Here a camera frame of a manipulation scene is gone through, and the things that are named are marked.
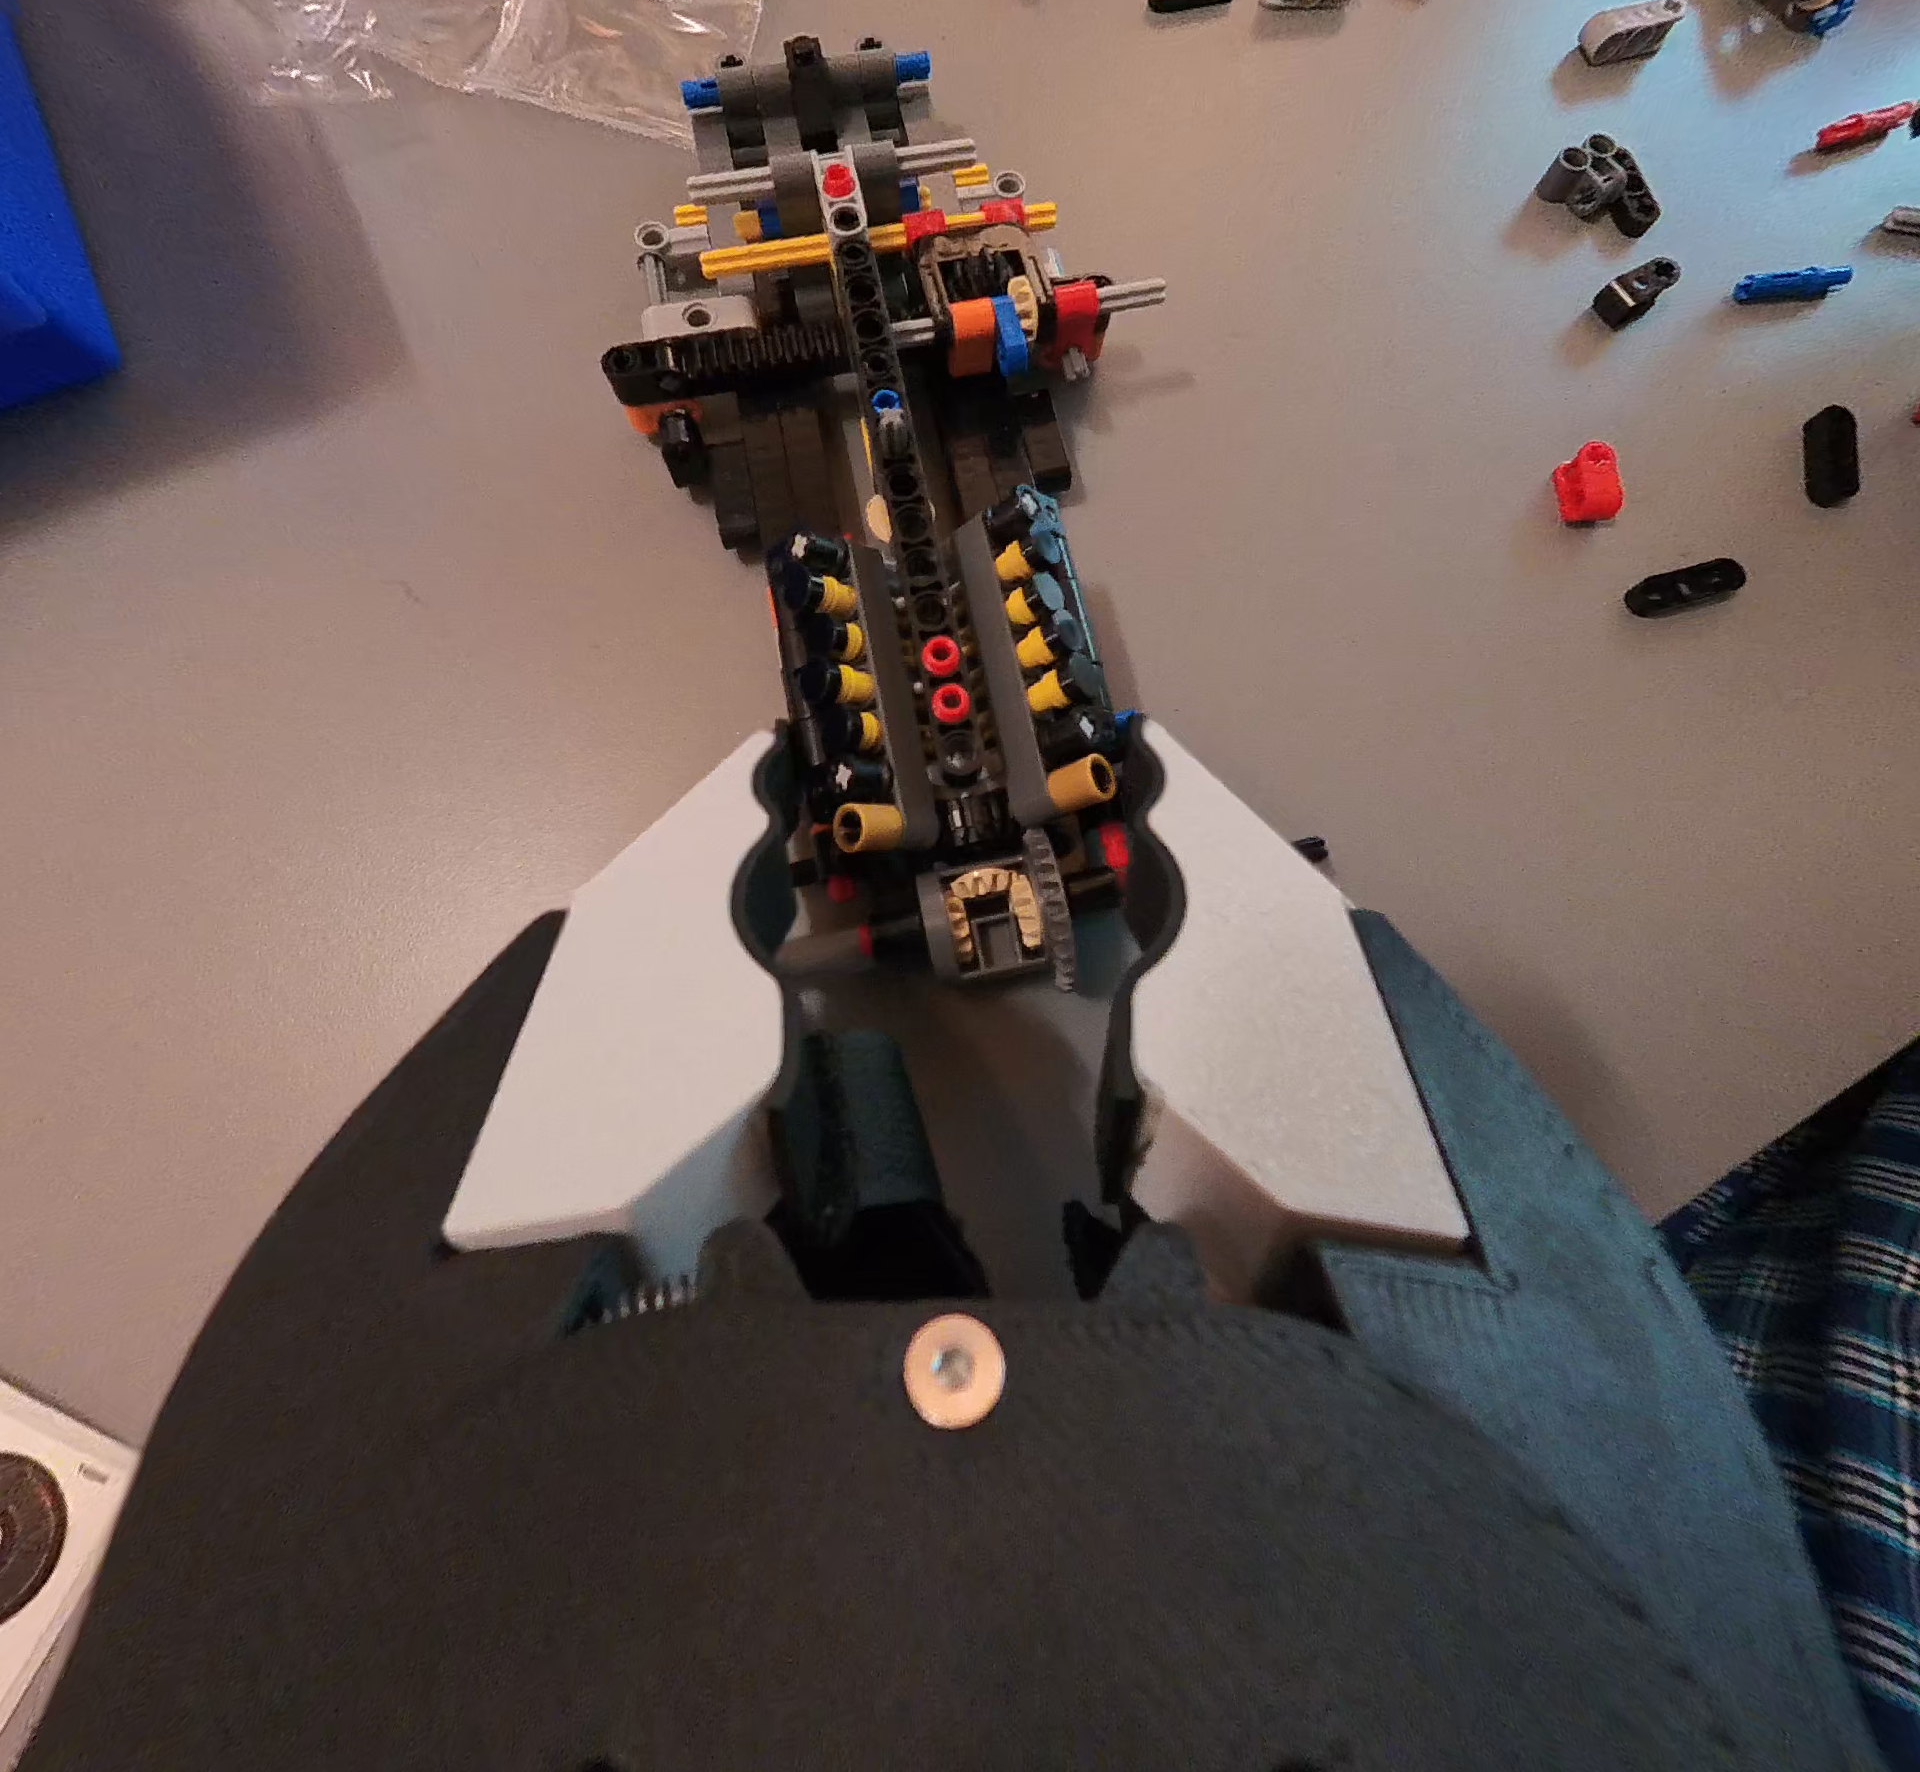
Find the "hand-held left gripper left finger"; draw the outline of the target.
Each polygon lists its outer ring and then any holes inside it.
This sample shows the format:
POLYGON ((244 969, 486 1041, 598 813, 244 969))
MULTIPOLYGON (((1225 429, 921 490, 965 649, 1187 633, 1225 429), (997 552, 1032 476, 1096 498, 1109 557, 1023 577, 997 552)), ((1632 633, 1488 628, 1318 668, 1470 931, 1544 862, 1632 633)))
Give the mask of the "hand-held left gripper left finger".
POLYGON ((789 743, 752 732, 573 894, 446 1211, 452 1251, 614 1232, 677 1282, 773 1207, 790 825, 789 743))

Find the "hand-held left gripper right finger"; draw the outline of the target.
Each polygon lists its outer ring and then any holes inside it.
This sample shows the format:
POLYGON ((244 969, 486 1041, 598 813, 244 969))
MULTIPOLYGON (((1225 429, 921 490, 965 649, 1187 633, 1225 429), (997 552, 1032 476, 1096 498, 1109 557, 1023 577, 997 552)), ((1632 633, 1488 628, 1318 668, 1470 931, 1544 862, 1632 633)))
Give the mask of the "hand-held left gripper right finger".
POLYGON ((1215 1295, 1279 1295, 1312 1243, 1469 1260, 1347 894, 1149 720, 1124 789, 1138 958, 1102 1059, 1102 1199, 1179 1225, 1215 1295))

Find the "multicoloured lego vehicle model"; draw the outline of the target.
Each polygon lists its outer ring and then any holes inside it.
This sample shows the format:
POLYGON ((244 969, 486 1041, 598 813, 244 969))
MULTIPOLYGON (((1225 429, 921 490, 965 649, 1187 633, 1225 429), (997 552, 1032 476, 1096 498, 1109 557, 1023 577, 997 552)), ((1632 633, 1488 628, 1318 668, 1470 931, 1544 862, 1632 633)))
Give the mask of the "multicoloured lego vehicle model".
POLYGON ((604 380, 721 548, 760 561, 789 867, 860 964, 1077 986, 1114 905, 1131 712, 1073 568, 1053 388, 1162 277, 1068 269, 1057 206, 926 118, 934 64, 817 36, 680 84, 699 151, 635 227, 604 380))

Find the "black lego connector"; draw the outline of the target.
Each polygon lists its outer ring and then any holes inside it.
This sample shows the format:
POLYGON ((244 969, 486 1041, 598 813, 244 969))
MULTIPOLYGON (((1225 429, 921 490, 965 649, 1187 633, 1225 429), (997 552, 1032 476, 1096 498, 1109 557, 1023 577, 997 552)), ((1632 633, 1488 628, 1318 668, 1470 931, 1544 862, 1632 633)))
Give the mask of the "black lego connector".
POLYGON ((1623 333, 1627 325, 1636 325, 1640 317, 1649 317, 1649 310, 1667 297, 1667 292, 1681 279, 1681 268, 1667 257, 1652 257, 1623 272, 1617 272, 1609 282, 1604 282, 1590 306, 1592 317, 1609 327, 1609 333, 1623 333))

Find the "dark grey lego connector cluster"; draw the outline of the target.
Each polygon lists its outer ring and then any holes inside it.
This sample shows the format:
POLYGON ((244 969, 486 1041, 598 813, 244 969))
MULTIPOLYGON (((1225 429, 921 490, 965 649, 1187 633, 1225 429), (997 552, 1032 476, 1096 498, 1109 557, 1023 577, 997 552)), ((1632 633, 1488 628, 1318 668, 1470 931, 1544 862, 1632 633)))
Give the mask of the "dark grey lego connector cluster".
POLYGON ((1661 203, 1640 162, 1605 133, 1560 150, 1534 183, 1534 198, 1584 225, 1609 219, 1627 238, 1643 238, 1661 221, 1661 203))

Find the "blue plaid clothing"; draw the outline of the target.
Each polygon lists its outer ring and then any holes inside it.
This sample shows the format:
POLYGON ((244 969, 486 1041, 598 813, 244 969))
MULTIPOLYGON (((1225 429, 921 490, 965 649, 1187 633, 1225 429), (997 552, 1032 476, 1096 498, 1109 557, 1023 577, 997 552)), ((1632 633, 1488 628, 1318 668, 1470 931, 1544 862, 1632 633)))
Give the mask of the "blue plaid clothing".
POLYGON ((1790 1487, 1891 1769, 1916 1769, 1916 1045, 1657 1224, 1790 1487))

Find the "white device with dark dial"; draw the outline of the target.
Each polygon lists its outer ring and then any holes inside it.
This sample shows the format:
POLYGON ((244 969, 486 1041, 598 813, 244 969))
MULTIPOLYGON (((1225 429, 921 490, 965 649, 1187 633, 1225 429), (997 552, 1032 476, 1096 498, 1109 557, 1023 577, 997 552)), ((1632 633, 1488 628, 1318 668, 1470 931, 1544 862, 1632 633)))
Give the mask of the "white device with dark dial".
POLYGON ((5 1769, 73 1651, 140 1451, 5 1382, 5 1769))

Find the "blue storage bin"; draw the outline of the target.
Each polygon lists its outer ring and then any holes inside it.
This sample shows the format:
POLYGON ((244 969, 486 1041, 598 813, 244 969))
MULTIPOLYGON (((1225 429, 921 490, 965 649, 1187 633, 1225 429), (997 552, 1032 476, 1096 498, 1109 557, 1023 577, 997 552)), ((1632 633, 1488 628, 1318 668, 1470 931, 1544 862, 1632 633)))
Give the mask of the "blue storage bin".
POLYGON ((5 410, 122 370, 55 143, 5 0, 5 410))

